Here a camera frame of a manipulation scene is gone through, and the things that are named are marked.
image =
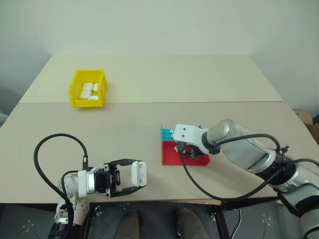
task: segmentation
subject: floor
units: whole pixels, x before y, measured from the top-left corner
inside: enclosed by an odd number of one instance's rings
[[[207,205],[172,202],[131,202],[101,204],[104,213],[92,220],[90,239],[112,239],[126,210],[136,209],[142,215],[141,239],[175,239],[173,214],[188,208],[202,221],[211,239],[218,239],[216,222]],[[234,239],[299,239],[299,219],[275,202],[245,207],[242,222]],[[239,211],[224,212],[229,233],[239,219]],[[0,238],[44,239],[52,226],[54,212],[19,205],[0,205]]]

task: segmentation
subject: red mat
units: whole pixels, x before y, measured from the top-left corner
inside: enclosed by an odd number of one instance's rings
[[[174,141],[162,141],[161,143],[161,163],[162,165],[182,165],[179,154],[175,151]],[[194,160],[188,156],[184,156],[184,162],[187,166],[207,166],[210,163],[209,156],[199,156]]]

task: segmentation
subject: person's foot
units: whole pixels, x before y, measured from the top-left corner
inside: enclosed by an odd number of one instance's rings
[[[176,233],[179,239],[209,239],[199,218],[188,209],[176,212]]]
[[[127,211],[116,229],[114,239],[139,239],[139,219],[139,213],[136,210]]]

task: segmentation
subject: yellow bin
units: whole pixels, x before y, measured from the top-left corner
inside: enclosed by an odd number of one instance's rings
[[[93,96],[98,96],[98,100],[81,100],[80,94],[84,83],[99,83],[98,91],[92,92]],[[104,69],[76,70],[69,87],[69,100],[71,107],[102,107],[105,99],[107,80]]]

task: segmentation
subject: white wall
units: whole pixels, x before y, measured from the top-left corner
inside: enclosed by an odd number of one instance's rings
[[[0,109],[52,54],[252,55],[286,102],[315,115],[318,26],[318,0],[2,0]]]

